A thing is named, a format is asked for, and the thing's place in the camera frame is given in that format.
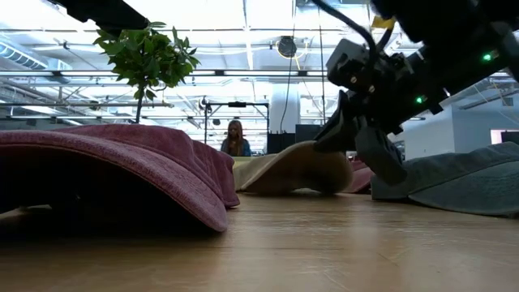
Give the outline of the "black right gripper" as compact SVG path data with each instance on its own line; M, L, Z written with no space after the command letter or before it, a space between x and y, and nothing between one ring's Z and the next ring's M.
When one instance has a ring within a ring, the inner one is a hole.
M367 91L339 92L337 109L315 137L314 150L356 149L381 180L396 185L406 179L407 172L401 153L384 132L398 133L403 122L423 111L440 112L446 92L425 76L428 65L420 58L382 54L374 63L368 62L368 69L373 73L372 85Z

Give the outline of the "maroon baseball cap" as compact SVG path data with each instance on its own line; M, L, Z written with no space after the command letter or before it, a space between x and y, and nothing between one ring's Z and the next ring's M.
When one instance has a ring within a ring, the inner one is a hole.
M362 161L351 161L353 167L353 180L346 193L370 195L371 194L371 177L373 171Z
M105 124L49 131L0 131L0 148L72 152L116 165L167 195L207 227L228 228L227 208L240 201L234 160L168 127Z

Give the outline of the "black background equipment cabinet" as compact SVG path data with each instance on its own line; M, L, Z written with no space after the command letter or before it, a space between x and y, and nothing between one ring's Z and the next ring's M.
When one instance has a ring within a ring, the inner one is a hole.
M296 143L313 140L321 129L321 125L296 124L294 133L268 133L267 154L279 153Z

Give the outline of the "yellow tape tag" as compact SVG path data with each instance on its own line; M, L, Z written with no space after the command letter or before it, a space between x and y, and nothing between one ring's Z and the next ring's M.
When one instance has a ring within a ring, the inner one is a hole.
M393 30L396 22L397 20L394 17L385 19L382 16L375 15L371 22L371 27Z

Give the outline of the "person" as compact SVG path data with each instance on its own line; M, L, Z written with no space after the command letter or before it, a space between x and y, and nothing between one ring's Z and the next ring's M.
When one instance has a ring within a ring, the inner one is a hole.
M232 157L250 157L251 146L244 138L242 124L238 120L232 120L227 127L227 136L221 144L221 151Z

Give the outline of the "green leafy plant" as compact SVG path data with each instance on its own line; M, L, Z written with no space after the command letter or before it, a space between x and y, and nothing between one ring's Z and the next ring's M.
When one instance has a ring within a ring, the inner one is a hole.
M136 88L136 123L140 122L144 101L154 101L158 92L183 84L200 64L190 40L179 37L176 28L171 29L172 36L159 32L164 26L162 22L151 22L146 28L124 29L120 33L97 30L94 44L108 56L111 71Z

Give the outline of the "black background rig frame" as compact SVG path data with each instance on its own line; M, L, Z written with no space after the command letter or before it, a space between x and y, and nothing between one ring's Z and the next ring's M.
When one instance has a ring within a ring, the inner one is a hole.
M216 106L216 108L212 111L212 113L208 114L208 109L212 106ZM248 106L253 107L260 115L263 116L263 118L267 121L266 130L267 133L269 131L270 127L270 109L269 109L269 103L262 102L262 103L256 103L256 102L243 102L243 101L231 101L231 102L209 102L205 101L204 104L204 143L207 144L208 142L208 120L209 118L215 114L222 106L230 107L230 108L246 108ZM266 114L264 115L259 109L259 106L264 106L266 108Z

